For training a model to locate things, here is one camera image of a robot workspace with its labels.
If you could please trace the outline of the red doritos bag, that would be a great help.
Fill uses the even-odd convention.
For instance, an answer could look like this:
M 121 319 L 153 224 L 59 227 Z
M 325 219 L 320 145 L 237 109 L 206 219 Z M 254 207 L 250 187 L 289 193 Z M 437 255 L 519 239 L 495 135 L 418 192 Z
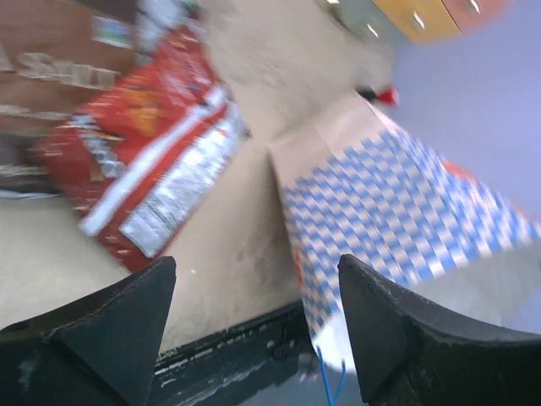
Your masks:
M 170 30 L 150 63 L 33 150 L 79 229 L 131 272 L 165 251 L 248 133 L 204 33 L 194 19 Z

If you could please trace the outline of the green chips bag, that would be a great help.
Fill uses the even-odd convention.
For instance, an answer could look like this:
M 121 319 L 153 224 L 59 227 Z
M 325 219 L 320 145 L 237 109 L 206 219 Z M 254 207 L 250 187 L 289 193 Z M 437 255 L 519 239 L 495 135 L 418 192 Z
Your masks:
M 205 39 L 202 10 L 197 1 L 144 0 L 137 2 L 137 65 L 148 63 L 161 41 L 181 25 L 194 29 L 198 39 Z

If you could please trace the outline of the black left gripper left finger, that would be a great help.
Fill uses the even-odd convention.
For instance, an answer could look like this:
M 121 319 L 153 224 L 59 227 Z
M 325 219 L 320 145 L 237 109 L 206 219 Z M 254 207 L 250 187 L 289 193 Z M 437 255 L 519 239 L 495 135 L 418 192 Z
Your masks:
M 3 405 L 145 405 L 176 282 L 162 257 L 1 330 Z

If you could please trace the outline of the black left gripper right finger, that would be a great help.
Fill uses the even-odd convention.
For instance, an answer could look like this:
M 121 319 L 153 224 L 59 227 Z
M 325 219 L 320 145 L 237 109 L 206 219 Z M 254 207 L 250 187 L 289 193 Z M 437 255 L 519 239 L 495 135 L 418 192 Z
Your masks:
M 478 321 L 342 255 L 339 283 L 370 405 L 538 405 L 540 336 Z

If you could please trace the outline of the blue checkered paper bag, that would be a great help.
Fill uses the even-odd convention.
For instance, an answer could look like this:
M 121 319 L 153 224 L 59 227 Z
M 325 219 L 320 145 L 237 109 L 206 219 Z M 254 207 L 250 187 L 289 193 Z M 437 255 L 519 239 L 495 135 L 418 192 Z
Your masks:
M 350 93 L 270 145 L 322 363 L 357 376 L 338 264 L 495 326 L 540 290 L 540 224 Z

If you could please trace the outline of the brown potato chips bag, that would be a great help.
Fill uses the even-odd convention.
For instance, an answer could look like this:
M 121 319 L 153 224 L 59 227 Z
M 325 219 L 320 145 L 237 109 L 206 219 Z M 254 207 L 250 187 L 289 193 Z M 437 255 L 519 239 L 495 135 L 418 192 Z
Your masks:
M 1 2 L 1 190 L 56 194 L 30 148 L 134 66 L 135 1 Z

